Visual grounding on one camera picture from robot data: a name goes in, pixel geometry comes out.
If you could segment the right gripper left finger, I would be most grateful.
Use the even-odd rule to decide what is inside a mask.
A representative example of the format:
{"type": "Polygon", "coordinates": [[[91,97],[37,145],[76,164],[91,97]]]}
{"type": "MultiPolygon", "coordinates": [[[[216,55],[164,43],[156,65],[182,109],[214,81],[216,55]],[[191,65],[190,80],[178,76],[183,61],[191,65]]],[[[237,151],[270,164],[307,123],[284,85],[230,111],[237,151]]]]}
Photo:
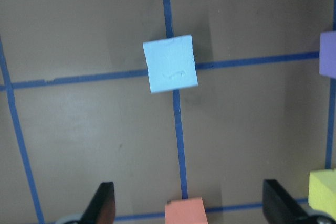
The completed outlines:
{"type": "Polygon", "coordinates": [[[114,223],[115,203],[114,183],[102,182],[80,218],[80,223],[114,223]]]}

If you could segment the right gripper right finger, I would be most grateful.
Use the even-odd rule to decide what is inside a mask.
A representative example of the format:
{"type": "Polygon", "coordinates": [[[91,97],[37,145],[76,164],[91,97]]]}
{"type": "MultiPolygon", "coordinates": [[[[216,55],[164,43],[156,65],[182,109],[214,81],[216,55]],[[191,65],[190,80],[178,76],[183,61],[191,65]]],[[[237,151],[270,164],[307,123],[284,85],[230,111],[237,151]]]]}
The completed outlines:
{"type": "Polygon", "coordinates": [[[268,223],[315,223],[315,218],[309,216],[277,180],[265,179],[262,186],[263,214],[268,223]]]}

